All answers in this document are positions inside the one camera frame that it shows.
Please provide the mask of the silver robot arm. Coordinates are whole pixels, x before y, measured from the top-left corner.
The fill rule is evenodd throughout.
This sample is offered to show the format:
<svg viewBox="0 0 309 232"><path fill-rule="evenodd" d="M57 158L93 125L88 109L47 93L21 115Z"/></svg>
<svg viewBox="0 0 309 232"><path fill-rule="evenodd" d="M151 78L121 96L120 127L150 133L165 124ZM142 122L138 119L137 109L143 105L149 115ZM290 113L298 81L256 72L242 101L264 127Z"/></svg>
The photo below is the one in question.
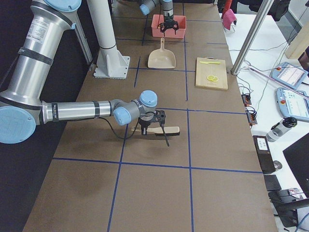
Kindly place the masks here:
<svg viewBox="0 0 309 232"><path fill-rule="evenodd" d="M174 20L172 0L139 0L139 8L143 15L148 15L157 6L160 6L159 19L156 24L160 32L165 35L167 30L173 29L176 34L179 24Z"/></svg>
<svg viewBox="0 0 309 232"><path fill-rule="evenodd" d="M0 89L8 88L14 68L16 66L18 49L22 46L26 32L30 26L33 14L29 0L3 0L0 2ZM41 99L46 102L73 102L77 99L83 85L89 66L86 64L77 36L72 30L66 31L60 40L56 52L56 60L47 76L42 89ZM124 81L113 80L111 84L104 84L103 79L95 78L96 87L91 87L86 93L101 94L91 96L90 100L131 100L139 96L143 90L132 90ZM57 143L62 134L65 122L47 123L37 126L29 139L17 144L0 144L2 150L16 148L25 149L31 144L42 146L44 143Z"/></svg>

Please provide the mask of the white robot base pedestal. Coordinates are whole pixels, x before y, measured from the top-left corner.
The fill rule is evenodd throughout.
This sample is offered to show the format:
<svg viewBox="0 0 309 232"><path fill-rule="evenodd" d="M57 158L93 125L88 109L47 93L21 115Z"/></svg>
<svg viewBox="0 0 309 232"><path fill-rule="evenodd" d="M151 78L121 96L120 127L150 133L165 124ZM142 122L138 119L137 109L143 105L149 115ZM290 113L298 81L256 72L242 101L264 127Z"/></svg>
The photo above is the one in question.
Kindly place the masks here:
<svg viewBox="0 0 309 232"><path fill-rule="evenodd" d="M117 49L108 1L87 2L99 44L96 78L125 79L130 57L123 56Z"/></svg>

